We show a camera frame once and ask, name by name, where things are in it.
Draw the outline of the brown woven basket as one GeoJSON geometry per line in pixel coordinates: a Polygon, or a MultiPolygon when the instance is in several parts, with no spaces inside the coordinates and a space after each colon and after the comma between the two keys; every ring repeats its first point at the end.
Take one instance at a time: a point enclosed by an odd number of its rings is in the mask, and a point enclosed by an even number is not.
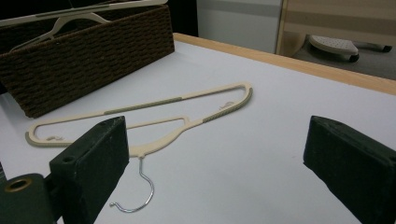
{"type": "Polygon", "coordinates": [[[0,84],[29,118],[38,118],[175,51],[167,5],[101,12],[102,24],[68,23],[50,40],[54,19],[0,28],[0,84]]]}

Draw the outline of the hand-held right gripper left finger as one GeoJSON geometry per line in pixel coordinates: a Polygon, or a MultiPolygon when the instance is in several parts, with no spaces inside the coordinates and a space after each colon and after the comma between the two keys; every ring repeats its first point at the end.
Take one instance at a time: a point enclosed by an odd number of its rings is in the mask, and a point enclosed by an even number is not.
{"type": "Polygon", "coordinates": [[[124,117],[96,124],[50,161],[64,224],[93,224],[128,163],[124,117]]]}

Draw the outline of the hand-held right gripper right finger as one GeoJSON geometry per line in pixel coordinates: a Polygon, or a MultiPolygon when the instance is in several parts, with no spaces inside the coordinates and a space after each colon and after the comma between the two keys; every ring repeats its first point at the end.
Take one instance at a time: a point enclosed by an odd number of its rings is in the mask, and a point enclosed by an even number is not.
{"type": "Polygon", "coordinates": [[[313,116],[304,165],[361,224],[396,224],[396,151],[340,121],[313,116]]]}

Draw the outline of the cream plastic hanger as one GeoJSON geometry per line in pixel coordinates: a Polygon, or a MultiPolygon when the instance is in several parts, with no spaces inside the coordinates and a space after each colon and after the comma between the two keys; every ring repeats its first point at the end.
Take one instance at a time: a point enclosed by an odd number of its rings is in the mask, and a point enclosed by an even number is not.
{"type": "Polygon", "coordinates": [[[97,118],[97,117],[102,117],[102,116],[109,116],[109,115],[114,115],[114,114],[119,114],[123,112],[128,112],[128,111],[134,111],[134,110],[139,110],[139,109],[144,109],[144,108],[149,108],[149,107],[154,107],[158,105],[168,105],[176,102],[182,102],[190,99],[195,99],[203,96],[208,96],[208,95],[213,95],[217,93],[222,93],[226,91],[234,91],[234,90],[243,90],[244,94],[240,100],[236,100],[234,102],[227,102],[225,105],[221,106],[219,110],[215,113],[212,113],[206,117],[196,119],[196,120],[190,120],[187,116],[178,116],[178,117],[173,117],[173,118],[168,118],[168,119],[159,119],[159,120],[154,120],[154,121],[149,121],[149,122],[142,122],[142,123],[137,123],[133,125],[127,125],[126,130],[131,130],[131,129],[136,129],[136,128],[141,128],[141,127],[146,127],[146,126],[151,126],[151,125],[157,125],[165,122],[170,122],[170,121],[175,121],[175,120],[182,120],[183,125],[176,128],[172,132],[168,133],[167,135],[163,136],[162,138],[155,140],[151,143],[147,143],[144,145],[140,146],[131,146],[129,147],[129,156],[131,158],[138,158],[139,159],[139,175],[148,182],[150,185],[150,194],[146,201],[134,208],[134,209],[127,209],[122,207],[119,203],[113,202],[110,203],[110,207],[116,207],[119,211],[122,213],[134,213],[137,212],[144,207],[146,207],[155,192],[154,184],[153,182],[143,174],[143,159],[154,152],[157,152],[168,145],[170,145],[172,142],[174,142],[182,133],[185,131],[197,127],[199,125],[202,125],[204,123],[208,123],[209,121],[212,121],[214,119],[218,119],[220,117],[226,116],[230,113],[233,113],[234,111],[242,108],[245,106],[249,100],[251,99],[253,95],[253,88],[250,83],[246,81],[242,82],[236,82],[233,84],[225,85],[225,86],[220,86],[216,87],[214,89],[210,90],[205,90],[205,91],[197,91],[197,92],[191,92],[167,99],[162,99],[160,101],[154,101],[154,102],[148,102],[144,103],[141,105],[131,105],[131,106],[126,106],[126,107],[119,107],[119,108],[113,108],[109,110],[103,110],[103,111],[98,111],[98,112],[91,112],[85,115],[76,115],[73,117],[67,117],[67,118],[60,118],[60,119],[49,119],[45,121],[39,121],[36,124],[33,124],[30,126],[30,128],[27,130],[25,133],[25,139],[26,142],[34,147],[68,147],[72,144],[72,141],[66,141],[64,140],[61,136],[49,136],[47,138],[39,138],[36,135],[36,130],[39,127],[42,126],[48,126],[52,124],[58,124],[58,123],[65,123],[65,122],[70,122],[70,121],[75,121],[75,120],[83,120],[83,119],[91,119],[91,118],[97,118]]]}
{"type": "Polygon", "coordinates": [[[24,49],[31,47],[37,43],[46,41],[48,39],[53,39],[54,36],[59,33],[62,28],[74,20],[91,20],[101,24],[109,23],[109,20],[104,19],[98,15],[98,12],[109,11],[109,10],[120,10],[126,8],[136,8],[136,7],[151,7],[151,6],[161,6],[168,2],[168,0],[136,0],[136,1],[126,1],[120,3],[107,3],[99,4],[86,7],[71,7],[70,9],[55,10],[52,12],[39,13],[35,15],[21,16],[17,18],[0,20],[0,27],[12,26],[25,24],[29,22],[43,21],[49,19],[55,19],[53,27],[48,32],[43,35],[39,35],[29,41],[26,41],[13,49],[24,49]]]}

